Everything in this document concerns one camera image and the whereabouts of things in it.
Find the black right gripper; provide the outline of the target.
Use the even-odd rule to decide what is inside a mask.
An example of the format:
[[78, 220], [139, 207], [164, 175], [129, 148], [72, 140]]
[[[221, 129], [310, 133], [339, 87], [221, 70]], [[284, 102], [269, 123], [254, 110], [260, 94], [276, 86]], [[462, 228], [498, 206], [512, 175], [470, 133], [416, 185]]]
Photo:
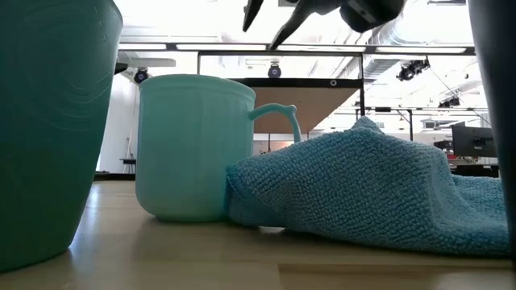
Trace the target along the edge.
[[275, 35], [268, 49], [276, 50], [313, 13], [326, 15], [340, 7], [343, 21], [359, 33], [372, 30], [394, 20], [402, 12], [405, 0], [298, 0], [293, 13]]

